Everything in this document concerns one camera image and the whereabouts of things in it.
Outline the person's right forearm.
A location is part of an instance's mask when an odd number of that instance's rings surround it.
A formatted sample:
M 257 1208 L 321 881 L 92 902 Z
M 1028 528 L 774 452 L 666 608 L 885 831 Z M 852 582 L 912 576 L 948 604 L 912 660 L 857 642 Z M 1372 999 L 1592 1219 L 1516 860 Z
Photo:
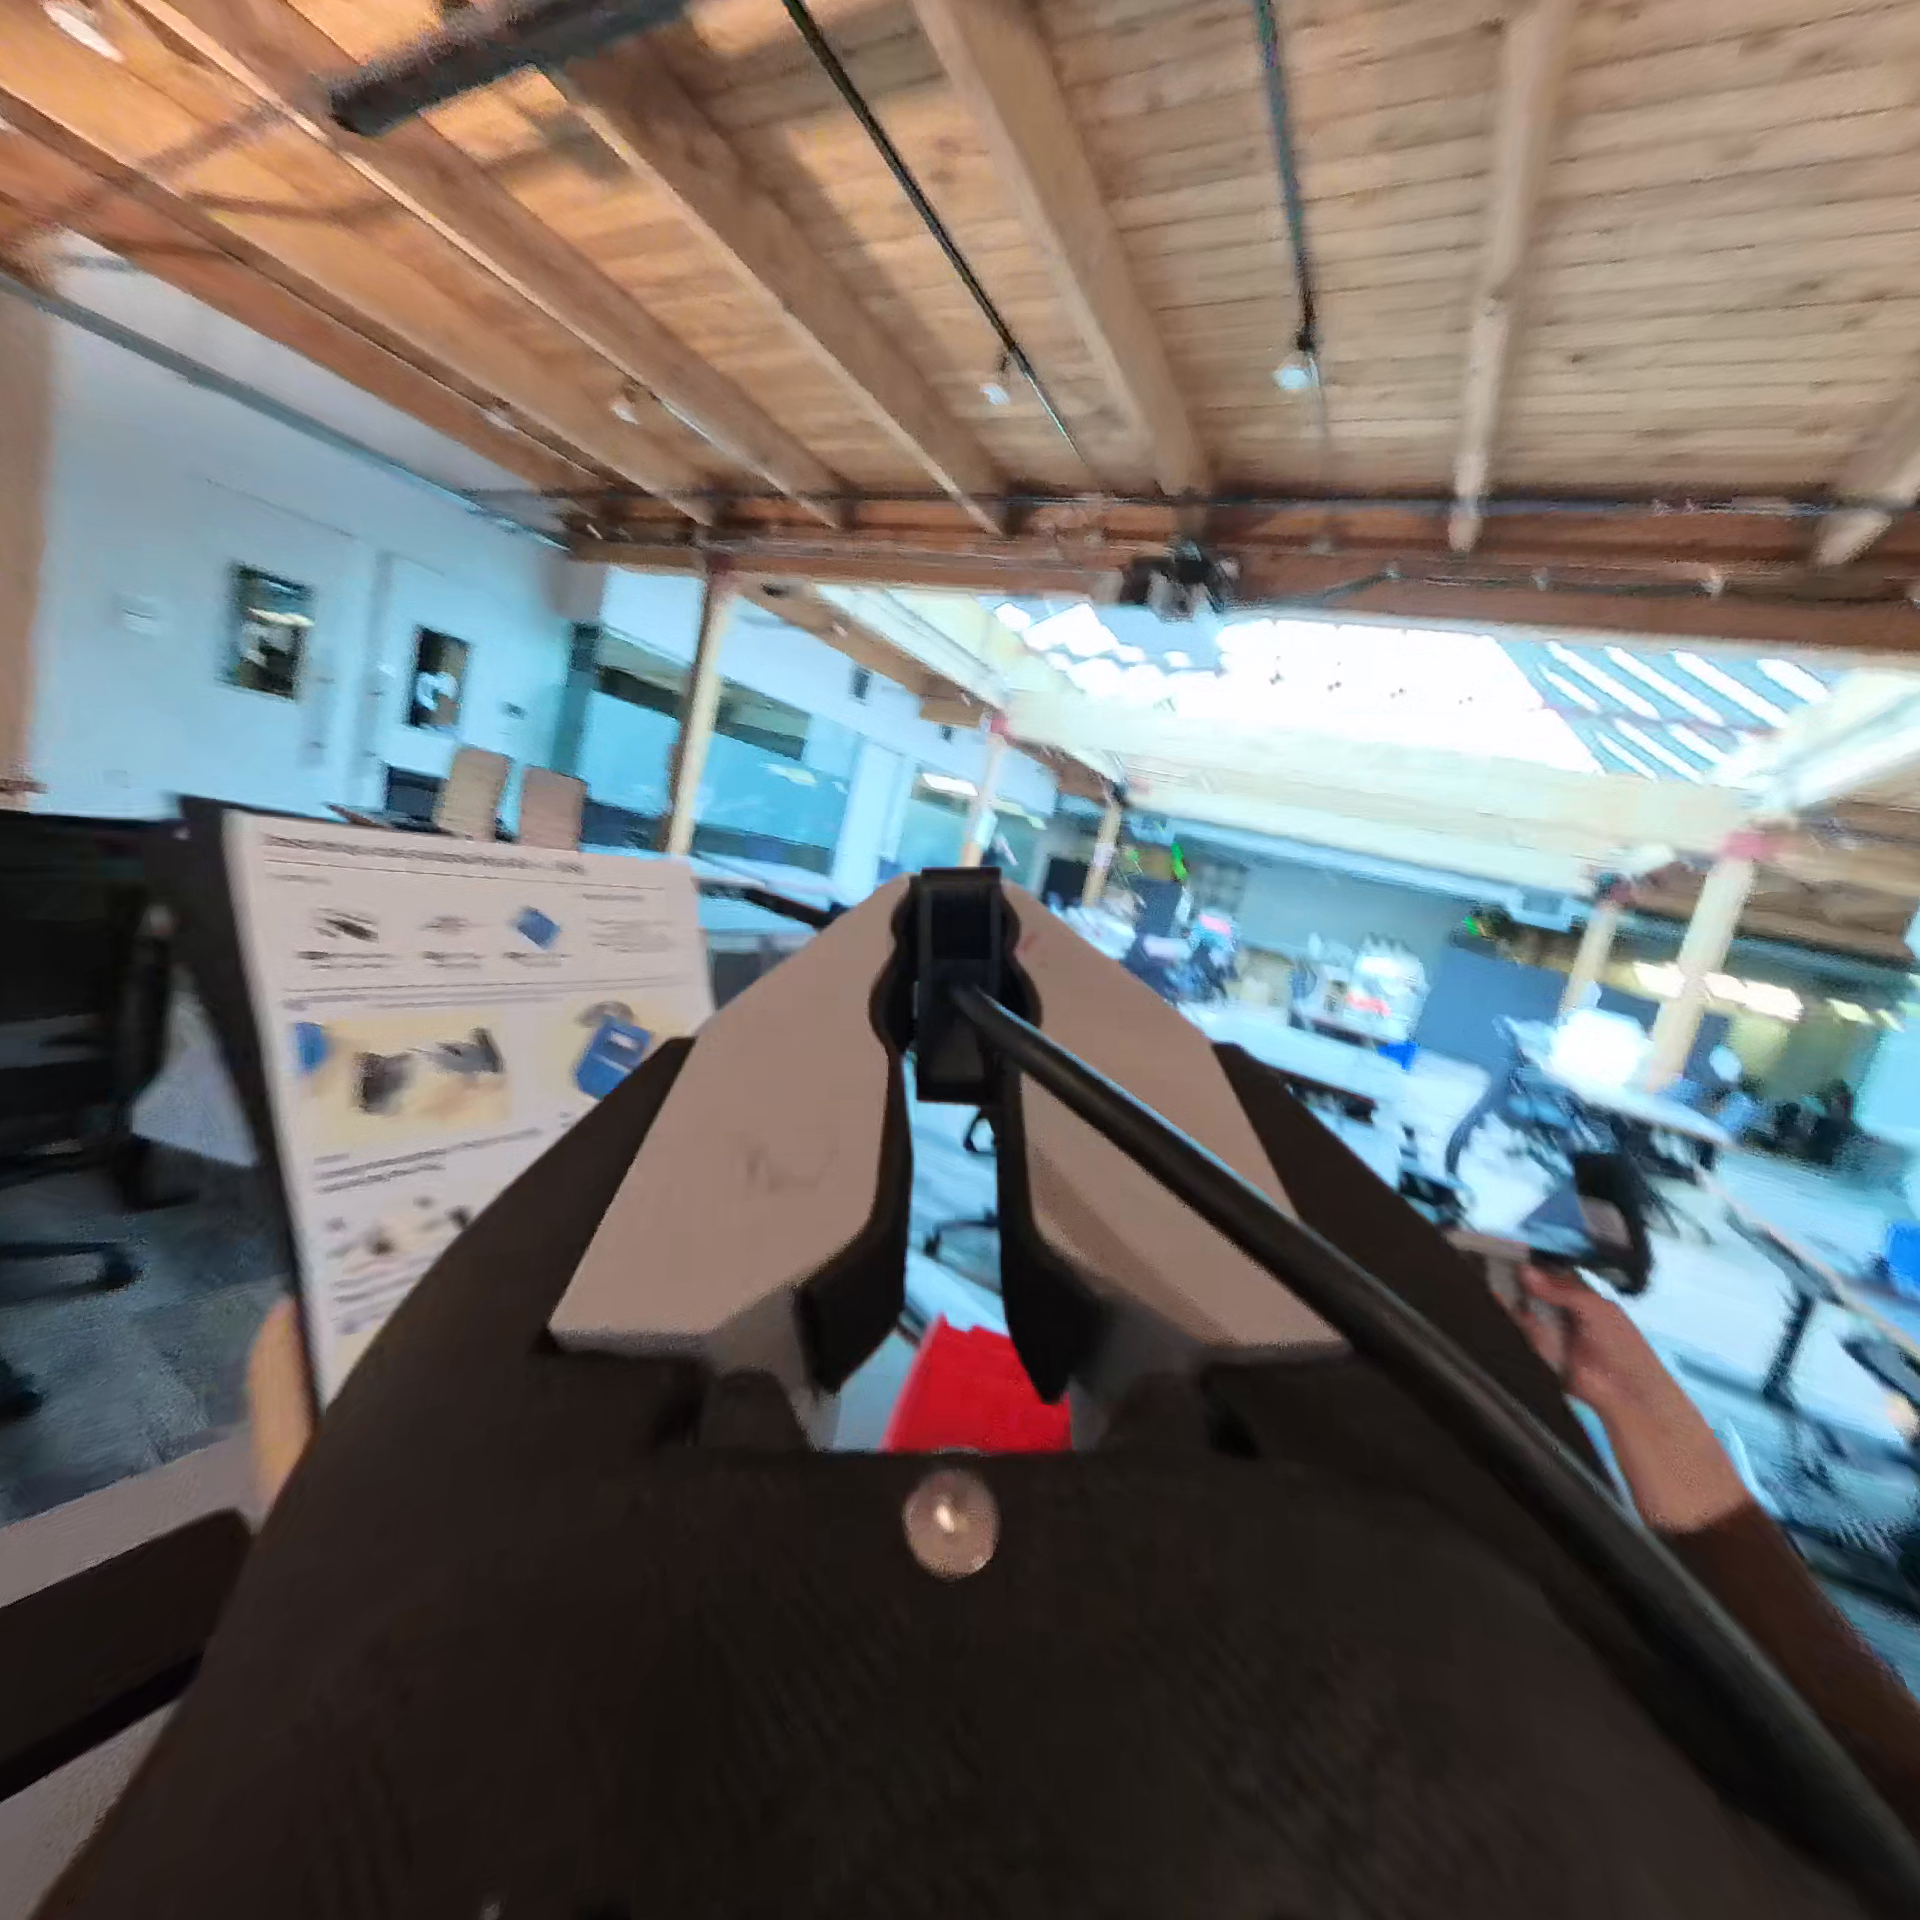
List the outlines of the person's right forearm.
M 1763 1645 L 1777 1670 L 1916 1833 L 1916 1697 L 1816 1587 L 1709 1419 L 1675 1389 L 1603 1407 L 1599 1429 L 1640 1517 Z

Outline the black office chair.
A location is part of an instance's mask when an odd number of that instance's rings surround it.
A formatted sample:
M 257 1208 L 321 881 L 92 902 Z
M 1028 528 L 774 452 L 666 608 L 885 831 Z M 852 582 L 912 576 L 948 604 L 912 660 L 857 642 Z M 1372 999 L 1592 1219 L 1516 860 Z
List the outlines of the black office chair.
M 173 823 L 3 809 L 3 1188 L 98 1174 L 153 1200 L 129 1111 L 163 1058 Z

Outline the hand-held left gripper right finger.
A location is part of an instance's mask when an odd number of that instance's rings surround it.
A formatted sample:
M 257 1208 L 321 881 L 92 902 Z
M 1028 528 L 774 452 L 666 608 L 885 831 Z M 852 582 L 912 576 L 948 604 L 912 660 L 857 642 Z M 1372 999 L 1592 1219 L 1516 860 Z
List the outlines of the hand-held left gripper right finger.
M 1000 881 L 999 902 L 1006 1005 L 1293 1211 L 1214 1038 L 1028 890 Z M 1006 1315 L 1046 1400 L 1118 1403 L 1151 1374 L 1350 1355 L 1286 1282 L 1010 1066 L 995 1158 Z

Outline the instruction sheet board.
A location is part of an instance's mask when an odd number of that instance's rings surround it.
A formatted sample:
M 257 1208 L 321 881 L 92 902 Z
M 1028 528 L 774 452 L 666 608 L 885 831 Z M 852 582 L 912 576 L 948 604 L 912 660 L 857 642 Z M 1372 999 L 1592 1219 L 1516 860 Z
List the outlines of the instruction sheet board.
M 711 1011 L 697 871 L 227 812 L 222 851 L 327 1407 L 429 1265 Z

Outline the person's right hand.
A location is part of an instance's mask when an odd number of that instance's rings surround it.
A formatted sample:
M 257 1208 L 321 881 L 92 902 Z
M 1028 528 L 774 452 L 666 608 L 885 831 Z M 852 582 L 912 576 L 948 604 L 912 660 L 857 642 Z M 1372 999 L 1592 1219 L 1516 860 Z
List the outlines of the person's right hand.
M 1522 1265 L 1513 1315 L 1560 1389 L 1607 1429 L 1663 1407 L 1672 1380 L 1647 1335 L 1575 1272 Z

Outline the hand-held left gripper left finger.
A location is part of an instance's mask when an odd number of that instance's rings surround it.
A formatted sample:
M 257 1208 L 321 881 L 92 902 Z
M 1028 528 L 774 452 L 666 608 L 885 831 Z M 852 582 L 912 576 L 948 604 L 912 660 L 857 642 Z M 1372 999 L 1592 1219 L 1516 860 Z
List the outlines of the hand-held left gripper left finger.
M 548 1315 L 563 1351 L 829 1395 L 881 1347 L 912 1208 L 881 990 L 905 901 L 885 881 L 698 1027 Z

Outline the red plastic bin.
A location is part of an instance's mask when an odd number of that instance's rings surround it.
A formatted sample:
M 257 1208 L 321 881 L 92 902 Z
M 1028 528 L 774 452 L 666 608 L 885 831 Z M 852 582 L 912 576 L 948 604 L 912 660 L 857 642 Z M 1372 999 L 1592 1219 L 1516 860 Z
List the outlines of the red plastic bin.
M 939 1315 L 915 1347 L 881 1454 L 1072 1454 L 1072 1411 L 1033 1391 L 1010 1334 Z

